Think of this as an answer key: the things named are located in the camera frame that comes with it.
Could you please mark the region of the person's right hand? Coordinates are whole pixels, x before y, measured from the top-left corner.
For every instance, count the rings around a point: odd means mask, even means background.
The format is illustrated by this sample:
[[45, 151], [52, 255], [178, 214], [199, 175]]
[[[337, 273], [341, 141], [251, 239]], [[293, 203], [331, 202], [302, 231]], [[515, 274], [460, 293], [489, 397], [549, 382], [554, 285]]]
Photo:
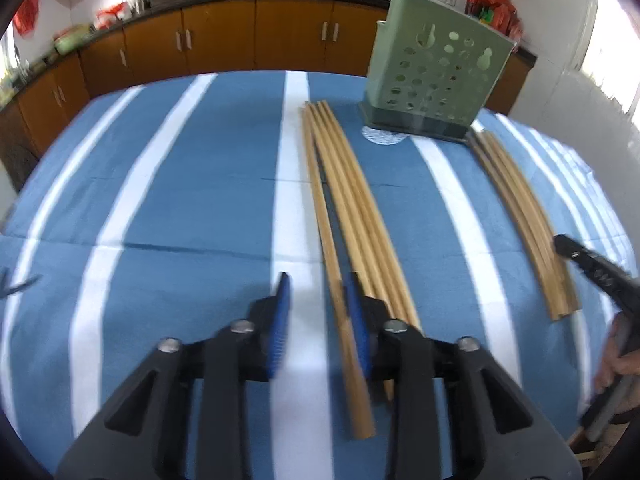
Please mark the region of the person's right hand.
[[622, 354], [618, 340], [620, 331], [626, 326], [626, 316], [623, 312], [618, 312], [613, 318], [608, 332], [608, 339], [605, 341], [600, 365], [596, 376], [594, 376], [594, 390], [597, 394], [602, 393], [614, 382], [615, 375], [630, 376], [639, 375], [640, 356], [639, 351]]

